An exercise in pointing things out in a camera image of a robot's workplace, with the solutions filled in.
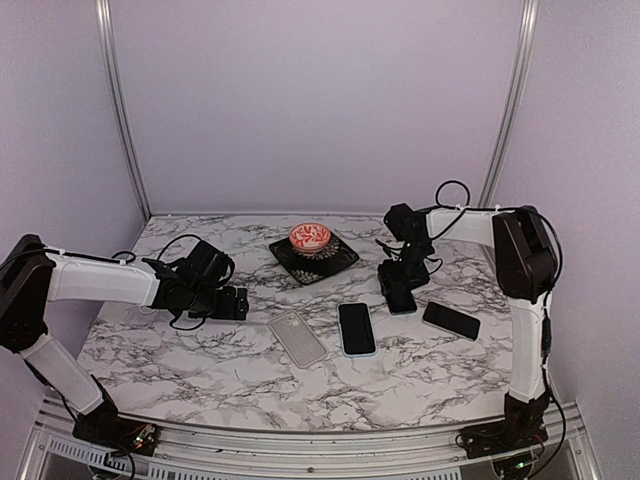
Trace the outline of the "black smartphone teal edge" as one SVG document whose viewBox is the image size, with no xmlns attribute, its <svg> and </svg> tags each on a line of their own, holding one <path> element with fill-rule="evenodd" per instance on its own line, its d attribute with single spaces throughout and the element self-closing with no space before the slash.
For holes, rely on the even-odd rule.
<svg viewBox="0 0 640 480">
<path fill-rule="evenodd" d="M 417 305 L 411 291 L 407 288 L 394 289 L 386 296 L 389 312 L 392 315 L 412 314 L 417 310 Z"/>
</svg>

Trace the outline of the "grey translucent phone case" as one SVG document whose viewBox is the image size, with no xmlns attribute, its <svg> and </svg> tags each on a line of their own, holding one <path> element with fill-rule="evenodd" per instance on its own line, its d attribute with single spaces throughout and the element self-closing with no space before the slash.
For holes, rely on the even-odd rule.
<svg viewBox="0 0 640 480">
<path fill-rule="evenodd" d="M 310 367 L 328 354 L 327 348 L 296 311 L 289 311 L 271 319 L 268 327 L 292 362 L 300 369 Z"/>
</svg>

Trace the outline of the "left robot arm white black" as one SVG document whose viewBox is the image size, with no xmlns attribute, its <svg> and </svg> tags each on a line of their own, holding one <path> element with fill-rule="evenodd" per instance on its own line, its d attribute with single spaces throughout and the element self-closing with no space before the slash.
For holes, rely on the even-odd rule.
<svg viewBox="0 0 640 480">
<path fill-rule="evenodd" d="M 56 339 L 48 320 L 69 313 L 96 316 L 105 303 L 186 315 L 242 321 L 248 293 L 234 287 L 233 260 L 204 240 L 185 256 L 124 260 L 71 252 L 22 236 L 1 263 L 1 345 L 19 355 L 76 413 L 76 421 L 106 445 L 125 438 L 126 423 L 105 389 Z"/>
</svg>

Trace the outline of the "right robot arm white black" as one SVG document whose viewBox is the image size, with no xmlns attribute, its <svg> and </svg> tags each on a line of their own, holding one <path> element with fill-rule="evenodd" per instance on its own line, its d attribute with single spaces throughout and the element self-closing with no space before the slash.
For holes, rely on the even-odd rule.
<svg viewBox="0 0 640 480">
<path fill-rule="evenodd" d="M 494 252 L 497 283 L 512 319 L 512 374 L 505 395 L 505 419 L 495 438 L 515 448 L 529 437 L 550 402 L 544 363 L 550 350 L 548 309 L 560 273 L 560 249 L 552 246 L 542 215 L 532 206 L 470 208 L 436 205 L 414 210 L 392 206 L 383 222 L 401 247 L 385 246 L 378 267 L 381 293 L 395 315 L 417 310 L 413 290 L 429 283 L 425 261 L 434 242 L 450 239 Z"/>
</svg>

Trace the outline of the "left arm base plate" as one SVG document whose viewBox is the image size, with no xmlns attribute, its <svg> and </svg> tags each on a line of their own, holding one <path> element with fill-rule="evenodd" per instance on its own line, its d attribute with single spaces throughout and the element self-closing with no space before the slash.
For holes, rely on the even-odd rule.
<svg viewBox="0 0 640 480">
<path fill-rule="evenodd" d="M 152 456 L 157 446 L 159 427 L 118 416 L 101 419 L 82 417 L 75 423 L 72 435 L 123 453 Z"/>
</svg>

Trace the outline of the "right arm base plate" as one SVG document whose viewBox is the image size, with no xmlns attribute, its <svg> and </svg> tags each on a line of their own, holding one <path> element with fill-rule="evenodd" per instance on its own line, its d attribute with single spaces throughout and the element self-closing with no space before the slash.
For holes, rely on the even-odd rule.
<svg viewBox="0 0 640 480">
<path fill-rule="evenodd" d="M 464 427 L 457 434 L 455 442 L 465 450 L 468 459 L 475 459 L 535 445 L 543 446 L 547 440 L 544 426 L 533 426 L 511 435 L 506 422 L 497 421 Z"/>
</svg>

